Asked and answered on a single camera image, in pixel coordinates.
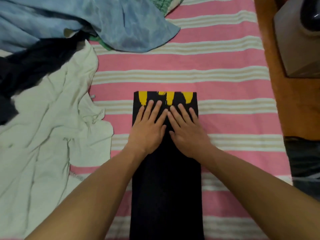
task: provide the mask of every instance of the light blue cloth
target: light blue cloth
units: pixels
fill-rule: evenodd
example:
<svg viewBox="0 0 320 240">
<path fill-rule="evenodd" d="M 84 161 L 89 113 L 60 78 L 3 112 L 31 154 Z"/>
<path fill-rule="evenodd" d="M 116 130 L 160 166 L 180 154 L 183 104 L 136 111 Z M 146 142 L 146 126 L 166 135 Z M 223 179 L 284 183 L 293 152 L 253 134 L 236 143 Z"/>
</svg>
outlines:
<svg viewBox="0 0 320 240">
<path fill-rule="evenodd" d="M 115 50 L 147 52 L 180 30 L 149 0 L 0 0 L 0 49 L 18 52 L 89 28 Z"/>
</svg>

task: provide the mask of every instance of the green cloth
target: green cloth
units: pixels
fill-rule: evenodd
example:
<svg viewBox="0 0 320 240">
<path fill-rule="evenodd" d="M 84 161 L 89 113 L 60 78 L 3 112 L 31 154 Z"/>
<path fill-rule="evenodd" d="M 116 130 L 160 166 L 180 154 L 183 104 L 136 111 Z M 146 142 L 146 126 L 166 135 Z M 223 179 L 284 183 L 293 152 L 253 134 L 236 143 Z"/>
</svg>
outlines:
<svg viewBox="0 0 320 240">
<path fill-rule="evenodd" d="M 180 5 L 183 0 L 150 0 L 159 10 L 162 12 L 163 16 L 166 16 L 174 8 Z M 91 41 L 97 41 L 101 44 L 106 50 L 113 50 L 109 45 L 107 45 L 99 36 L 91 35 L 89 38 Z"/>
</svg>

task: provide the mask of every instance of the bed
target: bed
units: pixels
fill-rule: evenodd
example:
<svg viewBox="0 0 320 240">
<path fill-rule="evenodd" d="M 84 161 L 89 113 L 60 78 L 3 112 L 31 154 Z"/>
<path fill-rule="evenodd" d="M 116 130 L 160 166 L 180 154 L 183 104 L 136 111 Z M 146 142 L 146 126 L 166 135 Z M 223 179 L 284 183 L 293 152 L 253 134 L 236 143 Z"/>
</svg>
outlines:
<svg viewBox="0 0 320 240">
<path fill-rule="evenodd" d="M 135 91 L 197 92 L 199 120 L 213 144 L 291 184 L 254 1 L 184 0 L 166 18 L 181 30 L 150 52 L 108 51 L 91 43 L 99 67 L 90 95 L 114 128 L 111 156 L 128 139 Z M 95 168 L 71 170 L 87 174 Z M 107 239 L 129 238 L 131 194 L 129 184 Z M 202 210 L 206 239 L 266 239 L 205 168 Z"/>
</svg>

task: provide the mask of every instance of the white cloth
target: white cloth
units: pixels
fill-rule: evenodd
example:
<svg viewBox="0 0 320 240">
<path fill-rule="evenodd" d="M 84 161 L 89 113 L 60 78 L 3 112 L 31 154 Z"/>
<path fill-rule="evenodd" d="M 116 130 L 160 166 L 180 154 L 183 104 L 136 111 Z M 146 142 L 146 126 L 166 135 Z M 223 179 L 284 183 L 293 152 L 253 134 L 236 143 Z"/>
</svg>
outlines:
<svg viewBox="0 0 320 240">
<path fill-rule="evenodd" d="M 0 127 L 0 238 L 26 237 L 80 183 L 68 182 L 70 164 L 110 159 L 113 128 L 87 92 L 97 66 L 85 41 L 60 70 L 15 97 L 19 114 Z"/>
</svg>

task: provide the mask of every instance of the left hand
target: left hand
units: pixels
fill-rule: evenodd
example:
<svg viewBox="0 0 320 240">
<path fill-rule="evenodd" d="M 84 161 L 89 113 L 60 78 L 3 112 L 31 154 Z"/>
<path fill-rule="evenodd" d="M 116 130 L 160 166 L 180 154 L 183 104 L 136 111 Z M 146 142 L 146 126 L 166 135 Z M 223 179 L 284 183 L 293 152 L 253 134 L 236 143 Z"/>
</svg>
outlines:
<svg viewBox="0 0 320 240">
<path fill-rule="evenodd" d="M 165 109 L 155 122 L 162 102 L 159 100 L 151 112 L 153 103 L 153 100 L 148 102 L 144 113 L 144 106 L 139 109 L 136 121 L 132 126 L 128 138 L 128 143 L 125 146 L 126 148 L 137 151 L 137 153 L 141 153 L 143 159 L 158 148 L 166 130 L 166 125 L 163 125 L 163 123 L 168 110 Z"/>
</svg>

